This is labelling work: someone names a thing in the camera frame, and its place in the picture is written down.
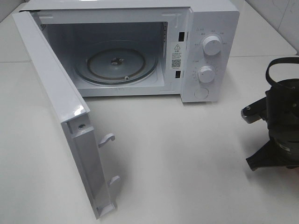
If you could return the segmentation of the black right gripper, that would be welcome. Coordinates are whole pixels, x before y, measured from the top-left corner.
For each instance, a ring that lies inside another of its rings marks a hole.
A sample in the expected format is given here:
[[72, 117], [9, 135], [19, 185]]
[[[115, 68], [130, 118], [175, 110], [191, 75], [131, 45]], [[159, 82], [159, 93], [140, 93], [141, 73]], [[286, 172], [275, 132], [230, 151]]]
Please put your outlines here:
[[267, 127], [271, 142], [267, 142], [246, 158], [252, 171], [258, 168], [299, 166], [299, 80], [278, 82], [266, 92]]

